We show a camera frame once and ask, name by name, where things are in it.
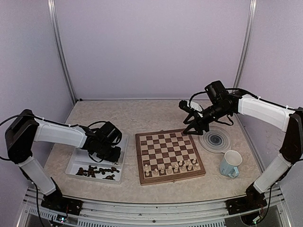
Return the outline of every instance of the chessboard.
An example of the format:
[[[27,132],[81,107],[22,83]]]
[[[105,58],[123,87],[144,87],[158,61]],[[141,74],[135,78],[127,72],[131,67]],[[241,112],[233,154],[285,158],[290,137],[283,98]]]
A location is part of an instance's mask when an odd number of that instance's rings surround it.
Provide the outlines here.
[[[191,135],[183,129],[136,134],[141,185],[175,182],[205,175]]]

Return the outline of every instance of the chessboard frame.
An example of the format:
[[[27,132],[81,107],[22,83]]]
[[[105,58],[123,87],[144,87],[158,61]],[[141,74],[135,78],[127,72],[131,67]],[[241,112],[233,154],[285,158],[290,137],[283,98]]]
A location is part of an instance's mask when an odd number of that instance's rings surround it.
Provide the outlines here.
[[[142,161],[142,152],[141,152],[141,143],[140,143],[140,137],[141,136],[152,136],[152,135],[159,135],[159,134],[168,134],[168,133],[175,133],[175,132],[181,132],[184,129],[176,129],[176,130],[168,130],[168,131],[156,131],[156,132],[145,132],[145,133],[138,133],[135,134],[135,141],[136,141],[136,151],[137,151],[137,160],[138,160],[138,168],[139,168],[139,178],[140,178],[140,184],[141,185],[151,185],[151,184],[157,184],[157,183],[167,183],[167,182],[175,182],[180,180],[186,180],[191,178],[196,178],[200,176],[205,175],[205,168],[202,163],[201,157],[198,153],[198,150],[196,148],[196,144],[194,142],[194,139],[191,135],[185,135],[189,137],[189,140],[193,146],[194,153],[196,155],[196,160],[200,165],[199,170],[191,171],[182,173],[182,177],[180,177],[180,174],[173,174],[173,175],[166,175],[161,177],[150,177],[145,178],[144,177],[144,169],[143,169],[143,161]]]

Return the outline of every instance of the vertical metal pole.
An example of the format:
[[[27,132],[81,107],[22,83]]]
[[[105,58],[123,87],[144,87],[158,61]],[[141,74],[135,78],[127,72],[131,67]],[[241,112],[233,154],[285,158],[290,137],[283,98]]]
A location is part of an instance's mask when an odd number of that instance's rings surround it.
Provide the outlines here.
[[[60,58],[60,62],[61,62],[61,66],[62,66],[62,70],[63,70],[63,74],[64,74],[64,79],[65,79],[65,82],[66,82],[66,85],[67,85],[67,88],[68,88],[68,91],[69,91],[69,94],[71,97],[71,101],[72,101],[73,105],[75,105],[77,102],[77,98],[75,95],[74,88],[72,86],[71,77],[68,72],[65,56],[63,53],[54,0],[48,0],[48,8],[49,8],[50,16],[51,16],[53,32],[55,35],[55,41],[56,41],[57,50],[58,50],[58,54],[59,54],[59,58]]]
[[[244,64],[246,60],[246,56],[248,53],[249,49],[249,44],[250,44],[250,38],[251,38],[251,32],[252,32],[252,27],[255,19],[255,14],[256,14],[256,7],[257,7],[257,0],[250,0],[250,10],[249,10],[249,15],[247,19],[247,25],[246,25],[246,32],[245,32],[245,38],[244,38],[244,43],[242,47],[242,52],[241,52],[241,57],[240,57],[240,62],[238,65],[238,70],[237,70],[237,76],[235,79],[235,82],[233,84],[233,87],[239,87],[243,69],[244,69]]]

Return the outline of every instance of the wooden chessboard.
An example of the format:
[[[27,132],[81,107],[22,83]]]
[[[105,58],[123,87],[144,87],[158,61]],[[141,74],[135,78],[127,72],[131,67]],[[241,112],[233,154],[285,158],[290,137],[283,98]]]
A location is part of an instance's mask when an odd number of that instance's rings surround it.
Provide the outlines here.
[[[139,177],[141,185],[157,183],[167,183],[205,175],[205,169],[196,145],[191,135],[184,135],[183,129],[158,131],[136,134],[137,159],[139,167]],[[174,172],[176,163],[188,159],[192,162],[196,158],[199,164],[198,169],[182,170]],[[145,165],[148,166],[149,176],[146,176]],[[168,173],[168,167],[172,166],[172,173]],[[165,167],[165,172],[160,172],[161,167]],[[154,169],[158,169],[158,174],[154,174]]]

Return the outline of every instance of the metal frame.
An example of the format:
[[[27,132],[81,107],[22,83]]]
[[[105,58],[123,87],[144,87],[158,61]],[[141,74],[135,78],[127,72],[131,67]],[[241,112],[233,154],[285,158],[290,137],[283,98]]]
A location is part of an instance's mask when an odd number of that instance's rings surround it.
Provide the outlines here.
[[[237,69],[237,75],[236,75],[236,79],[233,84],[233,87],[238,87],[240,85],[240,81],[241,81],[242,73],[243,73],[243,69],[244,69],[244,64],[245,64],[246,56],[247,56],[248,49],[249,49],[252,27],[254,24],[254,19],[255,19],[255,14],[256,14],[256,8],[257,8],[257,0],[250,0],[250,10],[249,10],[248,20],[247,20],[247,25],[246,25],[245,38],[244,38],[244,43],[243,43],[243,47],[242,47],[240,62],[239,62],[238,69]]]
[[[61,62],[61,66],[62,66],[62,70],[63,70],[63,74],[64,74],[64,79],[65,79],[65,82],[66,82],[66,85],[68,88],[68,92],[71,97],[71,101],[72,101],[73,105],[75,105],[77,102],[77,98],[75,95],[75,90],[72,86],[71,77],[70,77],[69,71],[67,69],[66,59],[64,56],[64,52],[63,52],[54,0],[48,0],[48,9],[49,9],[50,17],[51,17],[51,22],[53,25],[53,33],[55,36],[55,41],[56,41],[57,50],[58,50],[58,54],[59,54],[59,58],[60,58],[60,62]]]
[[[43,198],[42,193],[39,192],[38,197],[40,203]],[[269,199],[269,191],[265,193],[265,197],[267,200]],[[80,215],[69,215],[68,219],[72,222],[71,226],[192,227],[197,225],[212,226],[211,224],[216,226],[214,225],[216,223],[218,226],[224,226],[225,218],[251,212],[229,215],[225,205],[226,199],[177,204],[134,204],[82,200],[84,203]],[[272,190],[271,206],[277,206],[279,208],[283,227],[291,227],[288,209],[285,206],[285,201],[279,187],[275,187]],[[24,227],[29,214],[37,216],[36,191],[33,188],[29,188],[25,195],[24,202],[20,209],[20,218],[16,226]],[[55,219],[58,214],[62,215],[63,213],[40,207],[40,214],[43,218],[51,220],[51,217]]]

